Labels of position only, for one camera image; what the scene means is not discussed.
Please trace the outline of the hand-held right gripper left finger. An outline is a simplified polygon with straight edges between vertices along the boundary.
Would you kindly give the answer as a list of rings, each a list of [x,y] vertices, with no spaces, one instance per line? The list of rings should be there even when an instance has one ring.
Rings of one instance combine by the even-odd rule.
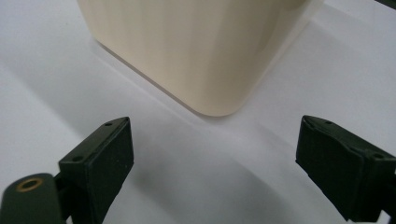
[[[71,187],[74,224],[102,224],[134,165],[131,122],[102,124],[59,161],[60,177]]]

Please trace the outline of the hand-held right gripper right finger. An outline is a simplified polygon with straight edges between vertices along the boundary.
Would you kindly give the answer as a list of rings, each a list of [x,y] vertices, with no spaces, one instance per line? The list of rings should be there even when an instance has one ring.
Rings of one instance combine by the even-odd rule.
[[[353,222],[396,223],[396,156],[336,123],[303,116],[296,162],[335,206]]]

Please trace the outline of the cream plastic bin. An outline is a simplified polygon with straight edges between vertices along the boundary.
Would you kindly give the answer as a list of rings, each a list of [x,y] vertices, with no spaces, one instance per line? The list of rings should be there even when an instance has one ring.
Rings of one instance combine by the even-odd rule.
[[[187,108],[237,111],[323,0],[77,0],[94,39]]]

